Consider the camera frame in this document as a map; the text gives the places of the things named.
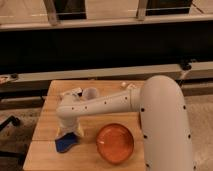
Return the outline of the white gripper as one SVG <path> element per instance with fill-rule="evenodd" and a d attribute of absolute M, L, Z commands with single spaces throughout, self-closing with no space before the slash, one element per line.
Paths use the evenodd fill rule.
<path fill-rule="evenodd" d="M 76 135 L 77 137 L 82 138 L 84 136 L 84 130 L 81 126 L 80 123 L 75 123 L 73 126 L 71 127 L 65 127 L 63 125 L 60 125 L 58 127 L 57 133 L 56 133 L 56 138 L 62 138 L 63 136 L 65 136 L 68 133 L 73 133 L 74 135 Z"/>

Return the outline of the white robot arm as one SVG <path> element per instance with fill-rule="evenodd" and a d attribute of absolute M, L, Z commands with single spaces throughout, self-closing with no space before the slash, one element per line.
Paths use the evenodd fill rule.
<path fill-rule="evenodd" d="M 137 112 L 147 171 L 194 171 L 191 131 L 180 86 L 168 76 L 147 79 L 139 88 L 81 101 L 72 92 L 56 110 L 63 133 L 77 131 L 84 115 Z"/>

